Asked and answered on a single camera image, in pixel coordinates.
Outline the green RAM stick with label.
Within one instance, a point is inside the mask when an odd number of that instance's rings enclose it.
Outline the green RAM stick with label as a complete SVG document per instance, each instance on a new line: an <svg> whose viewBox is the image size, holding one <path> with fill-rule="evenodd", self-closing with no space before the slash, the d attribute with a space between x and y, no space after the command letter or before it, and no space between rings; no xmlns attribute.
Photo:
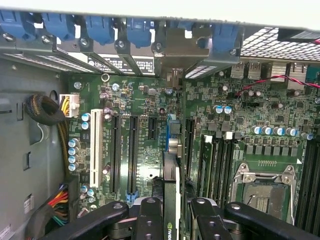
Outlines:
<svg viewBox="0 0 320 240"><path fill-rule="evenodd" d="M211 167L213 158L213 137L201 136L200 164L199 164L199 196L208 198L211 181Z"/></svg>

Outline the black RAM slot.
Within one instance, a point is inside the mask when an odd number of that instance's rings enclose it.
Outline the black RAM slot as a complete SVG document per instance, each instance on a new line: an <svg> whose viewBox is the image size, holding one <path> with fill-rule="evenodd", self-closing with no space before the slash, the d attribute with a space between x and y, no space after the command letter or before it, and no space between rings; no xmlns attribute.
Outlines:
<svg viewBox="0 0 320 240"><path fill-rule="evenodd" d="M238 192L240 192L241 187L243 186L243 172L242 172L242 163L238 162L241 155L241 147L239 141L241 140L241 133L239 132L226 132L226 140L233 140L233 158L232 158L232 167L229 174L229 191L227 202L236 201L238 198Z"/></svg>
<svg viewBox="0 0 320 240"><path fill-rule="evenodd" d="M223 207L227 202L230 188L230 171L232 169L234 141L232 139L223 139L219 147L219 205Z"/></svg>
<svg viewBox="0 0 320 240"><path fill-rule="evenodd" d="M312 155L312 164L311 164L311 175L310 175L310 232L314 235L318 235L319 233L319 196L320 196L320 143L316 143L314 145L314 152Z"/></svg>
<svg viewBox="0 0 320 240"><path fill-rule="evenodd" d="M214 140L214 155L212 157L210 196L216 203L218 202L218 188L220 185L222 141L223 140L221 138L216 138Z"/></svg>
<svg viewBox="0 0 320 240"><path fill-rule="evenodd" d="M306 201L306 175L308 174L308 164L309 164L309 148L310 144L305 142L305 146L303 147L302 152L302 167L301 167L301 179L299 185L299 195L298 195L298 204L296 208L296 217L295 217L295 225L304 229L304 215L305 215L305 201Z"/></svg>

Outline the CPU socket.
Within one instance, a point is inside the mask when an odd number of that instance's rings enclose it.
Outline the CPU socket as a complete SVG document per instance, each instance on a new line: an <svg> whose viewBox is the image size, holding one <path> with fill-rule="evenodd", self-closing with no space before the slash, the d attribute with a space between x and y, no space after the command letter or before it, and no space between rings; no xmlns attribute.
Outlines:
<svg viewBox="0 0 320 240"><path fill-rule="evenodd" d="M282 172L250 170L242 162L233 177L230 200L295 224L297 177L293 165Z"/></svg>

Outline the green motherboard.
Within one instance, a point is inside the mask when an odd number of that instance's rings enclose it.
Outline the green motherboard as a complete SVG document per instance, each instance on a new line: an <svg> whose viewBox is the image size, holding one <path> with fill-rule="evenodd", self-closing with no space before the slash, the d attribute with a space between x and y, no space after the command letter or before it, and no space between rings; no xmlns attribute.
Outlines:
<svg viewBox="0 0 320 240"><path fill-rule="evenodd" d="M69 121L69 171L79 178L79 208L84 215L107 203L127 202L130 116L139 118L136 188L139 197L163 201L163 153L166 146L166 109L177 100L158 78L73 73L66 76L68 93L79 95L79 116ZM226 139L226 132L241 133L238 162L251 171L282 172L288 165L297 177L294 225L299 200L303 148L309 143L303 227L310 232L311 165L314 145L320 144L320 81L305 81L290 74L244 78L207 76L185 79L182 89L185 121L184 218L189 202L199 195L202 135ZM90 187L91 110L103 111L102 182ZM120 183L110 192L111 122L121 119ZM155 140L148 139L149 117L157 117ZM186 174L186 119L193 118L194 138L190 176Z"/></svg>

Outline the long black expansion slot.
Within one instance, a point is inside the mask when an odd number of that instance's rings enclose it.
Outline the long black expansion slot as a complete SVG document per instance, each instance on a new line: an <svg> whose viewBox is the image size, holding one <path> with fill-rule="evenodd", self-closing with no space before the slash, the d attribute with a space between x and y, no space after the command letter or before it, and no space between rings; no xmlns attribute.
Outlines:
<svg viewBox="0 0 320 240"><path fill-rule="evenodd" d="M117 193L121 171L121 116L119 114L113 115L111 119L110 143L110 192Z"/></svg>
<svg viewBox="0 0 320 240"><path fill-rule="evenodd" d="M193 118L186 119L185 126L185 163L186 163L186 175L191 174L191 164L192 164L192 152L193 152L193 142L194 142L194 127L195 120Z"/></svg>
<svg viewBox="0 0 320 240"><path fill-rule="evenodd" d="M139 117L132 115L129 118L129 140L128 140L128 180L126 199L133 203L137 197L137 161L139 143Z"/></svg>

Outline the blue expansion slot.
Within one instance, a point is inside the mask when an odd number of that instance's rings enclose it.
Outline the blue expansion slot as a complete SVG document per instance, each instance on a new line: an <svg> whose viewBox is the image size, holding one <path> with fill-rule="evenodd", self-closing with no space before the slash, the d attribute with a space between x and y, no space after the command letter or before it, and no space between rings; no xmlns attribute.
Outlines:
<svg viewBox="0 0 320 240"><path fill-rule="evenodd" d="M181 123L176 114L169 114L166 120L165 151L169 151L169 139L181 134Z"/></svg>

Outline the white expansion slot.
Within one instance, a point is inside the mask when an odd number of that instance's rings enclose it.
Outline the white expansion slot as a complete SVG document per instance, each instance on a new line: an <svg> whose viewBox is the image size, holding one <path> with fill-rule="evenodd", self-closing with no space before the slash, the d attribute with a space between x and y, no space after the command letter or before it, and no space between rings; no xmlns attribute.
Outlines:
<svg viewBox="0 0 320 240"><path fill-rule="evenodd" d="M90 180L91 188L98 188L102 183L103 168L103 110L92 109L90 112Z"/></svg>

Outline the short black expansion slot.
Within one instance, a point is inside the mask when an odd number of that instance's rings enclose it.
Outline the short black expansion slot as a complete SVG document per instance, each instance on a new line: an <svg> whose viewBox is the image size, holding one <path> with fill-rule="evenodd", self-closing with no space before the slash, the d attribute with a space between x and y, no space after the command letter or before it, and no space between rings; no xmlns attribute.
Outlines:
<svg viewBox="0 0 320 240"><path fill-rule="evenodd" d="M156 116L150 116L148 119L148 139L157 139L158 118Z"/></svg>

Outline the white power connector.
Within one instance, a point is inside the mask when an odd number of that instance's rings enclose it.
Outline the white power connector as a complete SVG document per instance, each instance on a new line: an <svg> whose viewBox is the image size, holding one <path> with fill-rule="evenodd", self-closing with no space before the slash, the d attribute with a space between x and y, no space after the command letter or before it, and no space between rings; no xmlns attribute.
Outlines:
<svg viewBox="0 0 320 240"><path fill-rule="evenodd" d="M60 94L59 109L66 118L77 118L79 116L80 96L78 94Z"/></svg>

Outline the grey open PC case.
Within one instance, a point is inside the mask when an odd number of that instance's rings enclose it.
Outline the grey open PC case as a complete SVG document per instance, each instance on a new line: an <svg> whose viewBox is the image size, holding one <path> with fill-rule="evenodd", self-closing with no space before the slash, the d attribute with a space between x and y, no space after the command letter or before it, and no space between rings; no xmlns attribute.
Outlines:
<svg viewBox="0 0 320 240"><path fill-rule="evenodd" d="M156 78L153 44L156 29L169 21L209 27L202 40L208 56L186 79L236 78L289 74L320 81L320 26L302 26L296 15L284 23L244 23L208 17L156 16L151 13L53 11L0 6L28 12L36 38L23 40L0 25L0 240L40 240L74 222L80 214L79 177L69 170L70 119L60 110L59 95L68 94L67 75L94 74ZM41 13L73 15L75 39L61 41L49 33ZM86 16L113 19L114 43L100 45L88 36ZM151 45L136 48L127 39L127 18L151 21ZM213 25L239 26L234 48L213 52Z"/></svg>

